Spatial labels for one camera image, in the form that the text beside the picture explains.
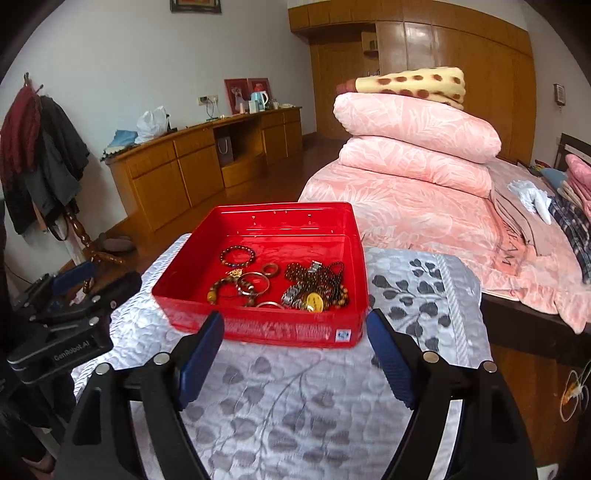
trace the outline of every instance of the dark jacket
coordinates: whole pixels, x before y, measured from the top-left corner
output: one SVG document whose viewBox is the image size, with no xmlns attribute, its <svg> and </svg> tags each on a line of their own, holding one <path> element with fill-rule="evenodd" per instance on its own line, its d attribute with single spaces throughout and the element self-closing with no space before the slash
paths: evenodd
<svg viewBox="0 0 591 480">
<path fill-rule="evenodd" d="M 88 165 L 88 148 L 64 110 L 47 96 L 42 96 L 40 103 L 36 168 L 19 174 L 12 190 L 5 191 L 8 212 L 20 235 L 36 220 L 33 202 L 48 226 L 61 215 L 65 205 L 77 211 L 73 199 L 80 192 L 79 180 Z"/>
</svg>

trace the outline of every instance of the photo frame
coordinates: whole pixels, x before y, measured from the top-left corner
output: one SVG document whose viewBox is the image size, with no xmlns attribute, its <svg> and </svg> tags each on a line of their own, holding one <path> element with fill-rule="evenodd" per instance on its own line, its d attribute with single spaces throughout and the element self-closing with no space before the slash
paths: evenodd
<svg viewBox="0 0 591 480">
<path fill-rule="evenodd" d="M 170 0 L 170 11 L 221 14 L 222 0 Z"/>
<path fill-rule="evenodd" d="M 255 91 L 257 84 L 262 84 L 269 98 L 273 98 L 273 95 L 271 94 L 271 85 L 269 84 L 269 79 L 248 79 L 248 91 L 250 94 L 252 94 L 252 92 Z"/>
<path fill-rule="evenodd" d="M 245 110 L 248 112 L 248 101 L 251 98 L 248 89 L 247 79 L 225 79 L 226 95 L 228 96 L 228 103 L 230 110 L 236 115 L 240 113 L 240 104 L 244 103 Z"/>
</svg>

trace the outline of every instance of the bed sheet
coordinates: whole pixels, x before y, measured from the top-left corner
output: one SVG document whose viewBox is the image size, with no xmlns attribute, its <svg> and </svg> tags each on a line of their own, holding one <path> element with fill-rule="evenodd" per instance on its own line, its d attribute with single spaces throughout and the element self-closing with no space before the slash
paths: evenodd
<svg viewBox="0 0 591 480">
<path fill-rule="evenodd" d="M 187 237 L 150 266 L 141 291 L 113 313 L 114 348 L 74 370 L 76 392 L 98 363 L 135 367 L 182 337 L 150 292 Z M 491 358 L 480 284 L 457 258 L 380 248 L 365 255 L 370 301 L 396 330 L 453 364 L 476 367 Z M 460 410 L 461 402 L 452 402 L 433 479 L 447 470 Z M 161 479 L 141 404 L 132 403 L 132 413 L 147 477 Z M 380 478 L 410 415 L 366 336 L 345 350 L 224 341 L 199 398 L 181 414 L 214 480 Z"/>
<path fill-rule="evenodd" d="M 349 202 L 363 244 L 459 257 L 484 290 L 559 314 L 576 332 L 591 322 L 591 287 L 558 227 L 552 254 L 538 257 L 503 223 L 489 200 L 420 180 L 332 162 L 306 184 L 300 201 Z"/>
</svg>

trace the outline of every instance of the yellow pendant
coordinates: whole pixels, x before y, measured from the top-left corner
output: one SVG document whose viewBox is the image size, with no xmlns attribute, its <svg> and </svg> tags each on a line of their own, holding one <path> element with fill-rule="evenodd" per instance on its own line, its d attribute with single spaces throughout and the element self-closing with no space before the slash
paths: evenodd
<svg viewBox="0 0 591 480">
<path fill-rule="evenodd" d="M 324 311 L 324 300 L 315 292 L 306 297 L 306 308 L 309 312 L 320 313 Z"/>
</svg>

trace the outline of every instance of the white patterned bedspread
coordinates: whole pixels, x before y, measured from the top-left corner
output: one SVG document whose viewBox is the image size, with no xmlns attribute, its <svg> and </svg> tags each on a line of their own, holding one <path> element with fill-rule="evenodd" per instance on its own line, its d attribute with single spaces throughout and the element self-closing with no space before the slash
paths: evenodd
<svg viewBox="0 0 591 480">
<path fill-rule="evenodd" d="M 150 292 L 187 238 L 150 266 L 141 291 L 113 313 L 114 348 L 74 370 L 77 393 L 98 363 L 136 367 L 174 348 L 183 334 Z M 491 358 L 480 284 L 456 257 L 365 254 L 370 301 L 396 330 L 453 364 L 477 367 Z M 460 409 L 452 402 L 432 479 L 445 475 Z M 132 403 L 132 413 L 147 476 L 161 479 L 141 403 Z M 394 398 L 364 336 L 345 350 L 224 341 L 199 398 L 181 416 L 213 480 L 366 480 L 383 475 L 411 412 Z"/>
</svg>

